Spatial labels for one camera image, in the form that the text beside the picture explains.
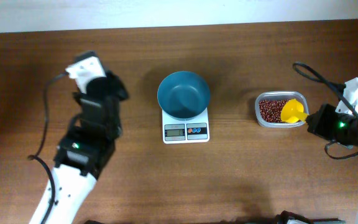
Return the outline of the yellow plastic scoop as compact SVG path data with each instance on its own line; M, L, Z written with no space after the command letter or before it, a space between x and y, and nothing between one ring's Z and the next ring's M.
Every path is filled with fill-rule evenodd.
M285 123L297 123L299 121L306 121L309 116L305 113L304 106L296 99L289 100L285 103L281 110L280 118Z

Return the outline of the blue bowl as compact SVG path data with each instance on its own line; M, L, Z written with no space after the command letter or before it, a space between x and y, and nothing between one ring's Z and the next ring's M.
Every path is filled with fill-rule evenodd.
M211 92L200 75L179 71L165 77L157 90L162 111L176 119L193 119L208 108Z

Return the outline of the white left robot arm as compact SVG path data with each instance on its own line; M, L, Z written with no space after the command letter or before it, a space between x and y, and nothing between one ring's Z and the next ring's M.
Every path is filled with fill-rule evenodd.
M123 82L107 70L85 89L73 93L81 112L72 117L58 143L54 166L49 168L38 154L29 156L48 175L31 223L72 223L116 150L115 141L122 135L120 103L129 97Z

